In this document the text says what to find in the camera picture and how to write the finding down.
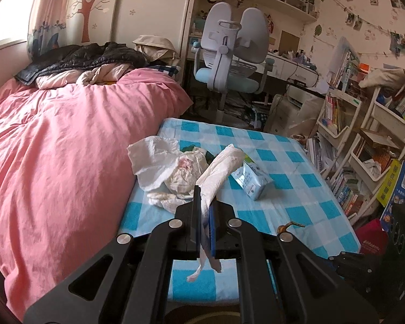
pink blanket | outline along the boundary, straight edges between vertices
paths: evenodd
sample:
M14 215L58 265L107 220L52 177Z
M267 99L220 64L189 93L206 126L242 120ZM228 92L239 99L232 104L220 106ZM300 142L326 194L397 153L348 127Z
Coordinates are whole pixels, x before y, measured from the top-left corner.
M108 86L3 85L0 269L19 319L116 234L135 182L126 147L191 103L153 69Z

black puffer jacket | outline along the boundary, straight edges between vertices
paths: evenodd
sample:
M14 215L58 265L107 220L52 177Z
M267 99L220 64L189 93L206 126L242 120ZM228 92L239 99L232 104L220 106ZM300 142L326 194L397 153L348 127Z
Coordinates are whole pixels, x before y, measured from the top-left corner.
M60 73L72 69L90 70L108 63L129 63L134 68L147 66L144 55L115 42L99 46L96 43L80 46L68 45L52 49L33 60L15 78L24 85L30 85L37 77Z

desk chair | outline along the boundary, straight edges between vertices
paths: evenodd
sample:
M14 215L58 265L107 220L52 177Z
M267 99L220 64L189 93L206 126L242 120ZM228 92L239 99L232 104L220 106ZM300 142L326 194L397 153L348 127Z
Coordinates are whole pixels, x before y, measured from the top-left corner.
M222 94L215 114L217 124L222 123L228 90L259 94L264 89L267 72L273 70L274 64L273 59L266 58L269 32L264 14L257 8L248 8L240 23L231 19L231 5L226 2L214 5L207 16L201 42L195 42L192 47L195 79L206 83L209 90ZM206 67L199 69L201 50ZM256 64L264 59L266 65L261 83L249 79L257 69Z

plaid fabric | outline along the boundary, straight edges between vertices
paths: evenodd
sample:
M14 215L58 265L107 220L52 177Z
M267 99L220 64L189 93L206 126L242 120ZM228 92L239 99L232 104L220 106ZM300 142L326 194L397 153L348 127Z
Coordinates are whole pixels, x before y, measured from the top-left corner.
M259 231L275 235L279 225L290 220L305 224L288 229L318 256L327 258L341 251L358 252L359 241L329 187L293 139L272 134L178 119L166 119L159 136L176 138L180 148L196 145L218 154L234 144L246 152L273 179L257 201L251 201L230 176L217 198L234 207L238 218ZM134 236L150 233L173 218L166 210L148 204L138 184L133 188L119 233ZM237 302L235 260L224 260L216 273L206 262L194 283L186 277L198 267L196 261L174 261L168 298L177 302Z
M147 68L157 69L160 72L167 73L174 80L176 79L177 74L180 72L180 67L176 66L149 66Z

silver screw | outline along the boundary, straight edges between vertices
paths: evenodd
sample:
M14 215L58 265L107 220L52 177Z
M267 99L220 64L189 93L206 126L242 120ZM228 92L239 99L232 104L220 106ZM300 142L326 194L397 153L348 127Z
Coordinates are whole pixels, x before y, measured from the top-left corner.
M168 225L173 229L177 229L183 225L183 222L181 220L170 220Z
M284 232L281 235L279 235L279 239L281 239L281 241L283 242L291 242L293 237L291 233Z
M241 227L241 220L237 218L232 218L228 221L228 225L232 228L238 228Z
M130 236L129 234L120 234L119 236L117 236L117 242L122 245L130 243L131 240L132 236Z

